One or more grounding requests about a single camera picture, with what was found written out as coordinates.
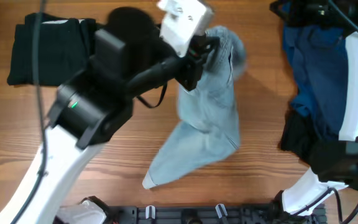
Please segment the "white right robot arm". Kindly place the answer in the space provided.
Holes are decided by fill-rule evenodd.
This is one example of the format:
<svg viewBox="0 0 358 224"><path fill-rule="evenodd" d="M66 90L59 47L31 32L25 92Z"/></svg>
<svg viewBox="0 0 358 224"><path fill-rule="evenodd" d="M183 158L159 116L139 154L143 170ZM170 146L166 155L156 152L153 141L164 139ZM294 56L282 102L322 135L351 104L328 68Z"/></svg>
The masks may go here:
<svg viewBox="0 0 358 224"><path fill-rule="evenodd" d="M358 1L274 1L270 10L283 21L298 88L280 147L308 165L273 215L304 217L342 189L358 191Z"/></svg>

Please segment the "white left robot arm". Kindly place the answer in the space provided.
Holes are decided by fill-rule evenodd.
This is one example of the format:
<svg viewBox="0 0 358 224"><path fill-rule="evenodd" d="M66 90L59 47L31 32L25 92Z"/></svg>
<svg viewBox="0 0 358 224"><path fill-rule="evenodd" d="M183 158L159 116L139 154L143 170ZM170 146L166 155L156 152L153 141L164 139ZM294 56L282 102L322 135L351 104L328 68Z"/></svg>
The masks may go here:
<svg viewBox="0 0 358 224"><path fill-rule="evenodd" d="M109 207L97 197L63 207L62 202L87 164L132 116L133 100L175 79L192 90L217 37L193 36L184 56L154 30L143 41L156 47L155 63L129 71L127 43L101 29L88 66L61 85L48 112L40 149L0 223L112 223Z"/></svg>

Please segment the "light blue denim shorts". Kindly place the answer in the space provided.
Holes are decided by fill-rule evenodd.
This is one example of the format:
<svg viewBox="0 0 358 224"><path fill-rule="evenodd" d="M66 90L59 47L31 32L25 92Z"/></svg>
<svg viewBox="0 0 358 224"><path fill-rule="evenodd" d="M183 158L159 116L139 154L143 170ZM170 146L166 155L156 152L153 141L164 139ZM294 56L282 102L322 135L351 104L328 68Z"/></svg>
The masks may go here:
<svg viewBox="0 0 358 224"><path fill-rule="evenodd" d="M221 161L241 145L234 83L246 69L246 49L237 34L223 26L207 30L219 38L194 90L178 89L180 119L154 157L142 185L151 189Z"/></svg>

